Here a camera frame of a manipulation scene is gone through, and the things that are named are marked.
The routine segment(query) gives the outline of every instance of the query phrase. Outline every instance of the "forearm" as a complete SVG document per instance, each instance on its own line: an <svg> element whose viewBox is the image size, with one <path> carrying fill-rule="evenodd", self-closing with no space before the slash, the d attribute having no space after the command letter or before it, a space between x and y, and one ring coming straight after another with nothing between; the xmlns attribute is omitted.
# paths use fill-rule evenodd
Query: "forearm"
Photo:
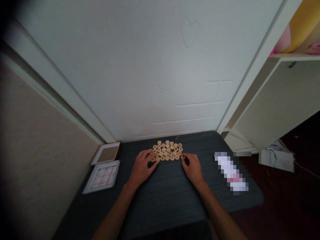
<svg viewBox="0 0 320 240"><path fill-rule="evenodd" d="M119 197L94 233L92 240L117 239L131 200L137 189L137 186L129 182L123 186Z"/></svg>
<svg viewBox="0 0 320 240"><path fill-rule="evenodd" d="M206 206L219 239L247 239L239 226L234 222L219 200L214 196L209 185L203 181L195 187Z"/></svg>

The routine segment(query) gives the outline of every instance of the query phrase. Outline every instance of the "white door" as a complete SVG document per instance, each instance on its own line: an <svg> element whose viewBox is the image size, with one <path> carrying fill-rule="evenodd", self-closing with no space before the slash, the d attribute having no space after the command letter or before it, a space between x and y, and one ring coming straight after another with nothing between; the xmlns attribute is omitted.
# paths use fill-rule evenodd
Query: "white door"
<svg viewBox="0 0 320 240"><path fill-rule="evenodd" d="M17 19L114 137L134 141L215 130L281 2L43 0Z"/></svg>

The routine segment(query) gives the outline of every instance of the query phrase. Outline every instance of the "pink object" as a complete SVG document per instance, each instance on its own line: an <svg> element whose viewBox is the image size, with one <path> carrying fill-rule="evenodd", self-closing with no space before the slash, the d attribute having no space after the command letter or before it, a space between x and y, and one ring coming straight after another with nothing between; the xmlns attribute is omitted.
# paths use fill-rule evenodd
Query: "pink object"
<svg viewBox="0 0 320 240"><path fill-rule="evenodd" d="M307 50L306 53L308 53L308 54L315 54L315 55L320 54L320 42L312 43L312 44L308 47L308 50Z"/></svg>
<svg viewBox="0 0 320 240"><path fill-rule="evenodd" d="M291 45L291 30L290 25L286 27L284 32L282 33L280 39L278 40L276 46L274 47L275 53L280 53L290 47Z"/></svg>
<svg viewBox="0 0 320 240"><path fill-rule="evenodd" d="M271 51L271 53L270 53L269 57L271 57L273 54L274 54L274 49L272 49L272 51Z"/></svg>

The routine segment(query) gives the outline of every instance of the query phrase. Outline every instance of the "right hand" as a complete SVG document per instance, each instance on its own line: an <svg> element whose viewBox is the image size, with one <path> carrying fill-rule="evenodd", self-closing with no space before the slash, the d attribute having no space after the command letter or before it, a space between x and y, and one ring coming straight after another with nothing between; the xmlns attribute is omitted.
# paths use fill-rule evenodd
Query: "right hand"
<svg viewBox="0 0 320 240"><path fill-rule="evenodd" d="M187 166L184 158L181 158L182 167L192 184L197 188L199 185L205 183L198 156L190 153L183 153L182 156L189 160L189 166Z"/></svg>

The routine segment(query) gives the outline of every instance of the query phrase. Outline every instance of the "pile of game pieces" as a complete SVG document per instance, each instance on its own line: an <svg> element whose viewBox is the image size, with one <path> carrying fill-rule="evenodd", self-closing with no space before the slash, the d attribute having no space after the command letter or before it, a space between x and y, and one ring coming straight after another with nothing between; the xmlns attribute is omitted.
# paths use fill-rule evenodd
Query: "pile of game pieces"
<svg viewBox="0 0 320 240"><path fill-rule="evenodd" d="M182 155L182 144L174 143L167 140L165 143L161 141L157 142L158 145L153 146L153 154L156 156L151 159L151 162L159 162L159 161L174 161L179 160Z"/></svg>

